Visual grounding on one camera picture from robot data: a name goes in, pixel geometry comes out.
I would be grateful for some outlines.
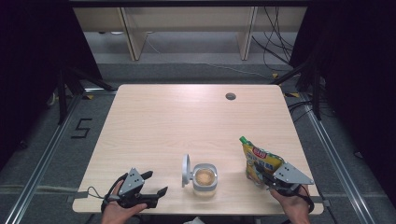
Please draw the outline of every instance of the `black cable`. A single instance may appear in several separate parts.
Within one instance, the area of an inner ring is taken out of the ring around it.
[[[309,110],[305,111],[300,117],[298,117],[297,119],[295,119],[295,120],[293,121],[293,123],[297,122],[300,118],[302,118],[304,115],[306,115],[306,114],[307,114],[308,112],[310,112],[310,111],[312,111],[312,109],[309,109]]]
[[[282,38],[282,36],[280,35],[280,32],[279,32],[279,31],[280,31],[280,29],[279,29],[279,19],[278,19],[279,7],[276,7],[276,20],[275,20],[275,22],[273,22],[273,21],[271,20],[271,17],[270,17],[270,15],[268,14],[268,11],[267,11],[267,8],[266,8],[266,7],[264,7],[264,10],[265,10],[265,13],[266,13],[266,15],[267,15],[268,20],[269,20],[270,23],[271,23],[272,28],[273,28],[273,30],[272,30],[272,32],[271,32],[271,35],[270,35],[270,39],[271,39],[273,33],[275,33],[275,34],[277,35],[277,37],[278,37],[278,39],[279,39],[279,41],[280,41],[280,43],[281,43],[281,45],[282,45],[283,53],[285,54],[286,59],[289,60],[289,57],[288,57],[289,53],[288,53],[287,51],[285,51],[286,46],[283,44],[283,41],[282,41],[283,38]]]
[[[93,220],[93,217],[95,216],[95,214],[91,214],[90,218],[88,218],[88,220],[85,222],[85,224],[90,224],[91,221]]]
[[[273,71],[278,71],[278,72],[284,72],[284,71],[287,71],[287,72],[289,72],[289,70],[284,70],[284,69],[275,69],[275,68],[272,68],[272,67],[270,67],[268,64],[267,64],[267,62],[265,61],[265,52],[268,50],[268,42],[265,44],[265,46],[263,46],[263,45],[260,45],[259,44],[259,46],[261,46],[263,49],[264,49],[264,53],[262,54],[262,60],[264,61],[264,64],[265,64],[265,66],[268,68],[268,69],[271,69],[271,70],[273,70]],[[283,58],[281,58],[281,57],[279,57],[277,54],[273,54],[274,56],[276,56],[278,59],[280,59],[282,62],[284,62],[284,63],[286,63],[286,64],[289,64],[287,61],[285,61]]]
[[[110,197],[111,192],[113,191],[113,189],[117,186],[117,184],[118,184],[121,180],[126,179],[127,176],[128,176],[128,173],[125,173],[125,175],[120,176],[120,177],[116,180],[116,182],[114,182],[113,186],[111,186],[111,188],[108,190],[108,194],[105,196],[105,198],[103,199],[103,202],[102,202],[102,206],[101,206],[102,213],[105,211],[105,208],[106,208],[106,206],[107,206],[107,204],[108,204],[108,197]]]
[[[275,57],[277,57],[280,61],[282,61],[283,63],[289,64],[288,61],[284,60],[283,58],[281,58],[279,55],[277,55],[276,53],[274,53],[273,51],[269,50],[268,48],[266,48],[265,46],[263,46],[261,43],[259,43],[259,41],[256,40],[256,38],[254,38],[254,36],[251,37],[262,49],[268,51],[269,53],[271,53],[272,55],[274,55]]]
[[[312,104],[312,101],[302,101],[293,105],[288,105],[289,112],[292,115],[296,108],[300,107],[301,105],[310,105],[310,104]]]
[[[95,191],[96,195],[90,194],[90,189],[93,189],[93,191]],[[87,191],[88,191],[88,195],[92,196],[93,198],[104,199],[104,197],[100,196],[98,191],[93,186],[90,186],[87,189]]]
[[[282,46],[280,46],[280,45],[274,43],[274,41],[272,41],[272,40],[270,39],[270,37],[268,37],[268,35],[267,35],[265,32],[263,32],[263,33],[264,33],[265,37],[267,38],[267,40],[268,40],[271,44],[273,44],[274,46],[276,46],[276,47],[278,47],[278,48],[280,48],[280,49],[283,49]]]
[[[296,193],[294,193],[294,194],[292,194],[290,196],[297,196],[297,197],[302,198],[304,201],[306,201],[308,203],[308,205],[309,205],[309,209],[308,209],[308,214],[309,214],[312,211],[314,211],[315,204],[312,201],[312,199],[311,199],[311,197],[310,197],[310,195],[308,193],[308,190],[303,185],[300,185],[300,187],[304,189],[306,195],[302,195],[302,194],[296,192]],[[291,222],[290,222],[289,219],[287,219],[286,221],[282,222],[281,224],[289,224],[289,223],[291,223]]]
[[[323,202],[326,201],[326,198],[323,196],[322,192],[319,189],[318,189],[318,193],[319,193],[320,198],[322,198]],[[325,207],[329,211],[329,214],[332,217],[332,221],[334,222],[334,224],[338,224],[337,219],[335,219],[334,213],[332,212],[332,209],[330,208],[330,206],[325,206]]]

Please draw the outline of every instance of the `desk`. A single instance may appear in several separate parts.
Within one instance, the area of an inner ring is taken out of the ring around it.
[[[235,94],[234,100],[226,98]],[[78,191],[95,187],[105,195],[114,181],[135,167],[153,171],[142,193],[168,186],[155,209],[164,215],[283,214],[269,191],[246,178],[239,137],[282,156],[312,178],[283,94],[274,85],[122,85],[114,99]],[[212,163],[219,183],[213,198],[181,187],[182,160]],[[318,196],[315,186],[311,195]],[[102,201],[75,199],[73,209],[98,213]],[[323,211],[316,204],[312,214]]]

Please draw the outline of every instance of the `yellow snack bag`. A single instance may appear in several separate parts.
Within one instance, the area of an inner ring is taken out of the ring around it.
[[[260,167],[264,168],[265,173],[272,175],[284,163],[283,159],[269,151],[255,147],[244,136],[240,137],[239,140],[242,142],[245,157],[247,158],[247,178],[251,179],[257,186],[263,187],[262,174],[256,170],[254,163],[257,162]]]

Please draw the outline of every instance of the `gray carpet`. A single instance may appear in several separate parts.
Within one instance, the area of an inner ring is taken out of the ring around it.
[[[227,65],[227,67],[247,73],[208,64],[185,63],[99,64],[99,67],[104,80],[115,87],[123,83],[268,84],[273,80],[272,74],[274,73],[265,65],[256,64]],[[280,65],[277,68],[288,69],[288,67]],[[296,80],[297,77],[294,77],[283,83],[282,91],[296,92],[294,88]],[[84,85],[94,87],[86,82]],[[66,128],[61,144],[56,148],[48,170],[26,210],[22,223],[85,223],[89,220],[91,215],[75,213],[72,210],[72,203],[68,199],[79,187],[114,96],[114,94],[95,94],[91,100],[80,101]],[[300,98],[286,97],[285,99],[288,105],[300,101]],[[322,122],[368,203],[375,220],[377,223],[394,223],[396,220],[395,209],[375,181],[375,177],[365,162],[353,155],[354,145],[342,124],[338,122],[326,103],[321,104],[321,112]],[[0,222],[5,220],[9,209],[18,198],[21,187],[28,181],[35,169],[35,165],[56,129],[58,118],[59,108],[54,105],[43,114],[41,120],[31,131],[28,139],[29,147],[16,152],[0,173],[0,200],[2,201]],[[292,118],[296,120],[295,127],[318,188],[331,201],[331,210],[336,220],[338,223],[360,223],[332,163],[305,113],[305,108],[298,107],[293,112]],[[90,128],[87,137],[72,138],[72,136],[84,134],[82,131],[76,131],[81,119],[91,119],[81,123],[81,127]],[[148,218],[148,223],[181,223],[188,218],[193,219],[193,217],[152,217]],[[260,217],[260,219],[262,223],[281,223],[286,218],[277,216]],[[312,216],[311,220],[313,223],[333,223],[328,209],[319,216]],[[230,217],[206,217],[207,224],[232,223],[234,221],[235,218]],[[97,214],[92,218],[91,223],[99,222],[100,214]]]

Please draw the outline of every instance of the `cable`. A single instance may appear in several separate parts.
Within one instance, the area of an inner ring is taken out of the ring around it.
[[[319,196],[322,198],[323,202],[327,201],[327,199],[323,196],[322,192],[318,189]],[[338,224],[337,219],[335,219],[334,213],[332,212],[332,209],[330,206],[325,205],[327,210],[329,211],[330,216],[332,217],[332,221],[334,224]]]
[[[256,38],[254,38],[254,36],[251,37],[262,49],[268,51],[269,53],[271,53],[272,55],[274,55],[275,57],[277,57],[280,61],[282,61],[283,63],[289,64],[288,61],[284,60],[283,58],[281,58],[279,55],[275,54],[273,51],[269,50],[268,48],[266,48],[265,46],[263,46],[261,43],[259,43],[259,41],[256,40]]]
[[[306,115],[306,114],[307,114],[308,112],[310,112],[310,111],[312,111],[312,109],[309,109],[309,110],[305,111],[300,117],[298,117],[297,119],[295,119],[295,120],[293,121],[293,123],[297,122],[300,118],[302,118],[304,115]]]
[[[267,40],[268,40],[271,44],[273,44],[274,46],[276,46],[276,47],[278,47],[278,48],[280,48],[280,49],[283,49],[282,46],[279,46],[278,44],[274,43],[274,42],[270,39],[270,37],[268,37],[268,35],[267,35],[265,32],[263,32],[263,34],[265,35],[265,37],[267,38]]]
[[[151,45],[151,43],[149,42],[149,39],[147,39],[146,42],[147,42],[147,43],[151,46],[151,48],[154,49],[158,54],[162,55],[161,52],[159,52],[157,49],[154,48],[154,46]],[[167,61],[167,60],[165,60],[165,59],[162,59],[162,60],[165,61],[165,62],[168,62],[168,63],[185,63],[185,62],[170,62],[170,61]],[[241,70],[234,69],[234,68],[231,68],[231,67],[215,65],[215,64],[213,64],[213,63],[203,63],[203,64],[209,65],[209,66],[212,66],[212,67],[216,67],[216,68],[229,69],[229,70],[232,70],[232,71],[235,71],[235,72],[239,72],[239,73],[243,73],[243,74],[257,75],[257,76],[264,77],[264,78],[267,78],[267,79],[271,79],[271,80],[272,80],[271,77],[266,77],[265,75],[262,75],[262,74],[260,74],[260,73],[253,73],[253,72],[241,71]]]
[[[270,37],[269,37],[269,38],[267,37],[267,39],[271,39],[273,33],[274,33],[274,26],[273,26],[273,30],[272,30],[272,32],[271,32]],[[262,60],[264,61],[265,66],[267,66],[268,68],[272,69],[272,68],[267,64],[267,62],[265,61],[265,51],[268,49],[268,48],[267,48],[267,47],[268,47],[268,43],[269,43],[269,42],[267,41],[267,43],[265,44],[265,47],[264,47],[264,54],[262,55]]]
[[[314,211],[314,209],[315,209],[315,204],[314,204],[314,202],[312,201],[312,199],[311,199],[311,197],[310,197],[310,195],[309,195],[308,190],[307,190],[303,185],[300,185],[299,187],[301,187],[301,188],[304,189],[306,195],[300,194],[299,192],[294,192],[294,193],[293,193],[292,195],[290,195],[290,196],[297,196],[297,197],[303,199],[306,203],[308,203],[308,206],[309,206],[308,214],[310,214],[312,211]],[[289,219],[287,219],[286,221],[282,222],[282,224],[289,224],[289,223],[291,223],[291,221],[290,221]]]
[[[90,224],[91,221],[93,220],[93,217],[95,216],[95,214],[91,214],[90,218],[88,218],[88,220],[85,222],[85,224]]]
[[[273,33],[275,33],[275,34],[277,35],[277,37],[278,37],[278,39],[279,39],[279,41],[280,41],[280,43],[281,43],[281,45],[282,45],[282,49],[283,49],[283,52],[284,52],[284,54],[285,54],[285,57],[286,57],[287,60],[289,60],[290,54],[285,50],[286,47],[285,47],[285,45],[283,44],[283,41],[282,41],[283,38],[282,38],[282,36],[280,35],[279,19],[278,19],[279,7],[275,7],[275,10],[276,10],[276,20],[275,20],[275,22],[273,22],[273,21],[271,20],[270,15],[268,14],[267,8],[264,7],[264,11],[265,11],[265,13],[266,13],[266,15],[267,15],[267,18],[268,18],[268,20],[269,20],[269,22],[271,23],[271,26],[272,26],[272,28],[273,28],[273,30],[272,30],[272,32],[271,32],[271,35],[270,35],[269,39],[271,39]]]
[[[290,112],[290,114],[292,115],[293,112],[294,112],[294,110],[295,110],[297,107],[299,107],[299,106],[301,106],[301,105],[310,105],[310,104],[312,104],[312,101],[303,101],[303,102],[299,102],[299,103],[296,103],[296,104],[293,104],[293,105],[288,105],[288,107],[290,108],[290,109],[289,109],[289,112]]]
[[[93,189],[93,191],[95,191],[96,195],[90,194],[90,189]],[[93,198],[104,199],[104,197],[100,196],[98,191],[93,186],[90,186],[87,189],[87,191],[88,191],[88,195],[92,196]]]
[[[102,213],[105,211],[105,208],[107,206],[107,204],[109,203],[108,198],[110,197],[111,193],[113,192],[113,189],[117,186],[117,184],[121,181],[121,180],[125,180],[125,178],[128,176],[128,173],[125,173],[124,175],[120,176],[116,182],[114,182],[114,184],[111,186],[111,188],[108,190],[108,194],[105,195],[103,201],[102,201],[102,205],[101,205],[101,211]]]

